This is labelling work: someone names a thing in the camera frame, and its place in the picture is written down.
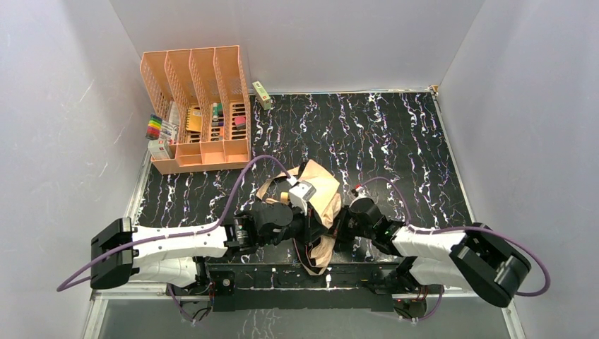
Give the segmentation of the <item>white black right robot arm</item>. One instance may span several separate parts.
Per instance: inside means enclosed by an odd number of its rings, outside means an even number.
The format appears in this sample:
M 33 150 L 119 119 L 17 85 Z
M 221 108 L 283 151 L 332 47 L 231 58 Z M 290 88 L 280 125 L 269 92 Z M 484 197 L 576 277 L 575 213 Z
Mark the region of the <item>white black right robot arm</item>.
M 531 270 L 525 256 L 484 224 L 416 227 L 386 217 L 367 197 L 342 207 L 333 235 L 344 241 L 369 239 L 381 253 L 400 258 L 386 284 L 410 292 L 428 285 L 457 287 L 507 307 Z

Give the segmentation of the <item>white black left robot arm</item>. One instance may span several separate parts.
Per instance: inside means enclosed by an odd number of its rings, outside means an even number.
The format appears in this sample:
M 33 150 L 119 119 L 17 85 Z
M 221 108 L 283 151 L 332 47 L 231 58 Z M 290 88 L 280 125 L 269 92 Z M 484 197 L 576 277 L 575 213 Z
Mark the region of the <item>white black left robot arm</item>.
M 108 290 L 140 280 L 188 287 L 201 275 L 195 258 L 249 255 L 288 239 L 311 244 L 327 232 L 314 208 L 284 203 L 258 203 L 229 214 L 221 225 L 152 228 L 120 218 L 90 242 L 90 286 Z

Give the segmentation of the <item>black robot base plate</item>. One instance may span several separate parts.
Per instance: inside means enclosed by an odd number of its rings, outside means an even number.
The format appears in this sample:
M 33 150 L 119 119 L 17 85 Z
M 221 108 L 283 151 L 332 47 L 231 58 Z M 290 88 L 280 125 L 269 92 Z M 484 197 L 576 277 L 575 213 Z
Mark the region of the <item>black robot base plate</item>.
M 183 302 L 207 301 L 214 312 L 254 309 L 368 309 L 393 312 L 415 302 L 421 311 L 438 285 L 417 287 L 396 275 L 394 263 L 342 263 L 322 275 L 309 275 L 299 264 L 207 263 L 199 281 L 176 287 Z

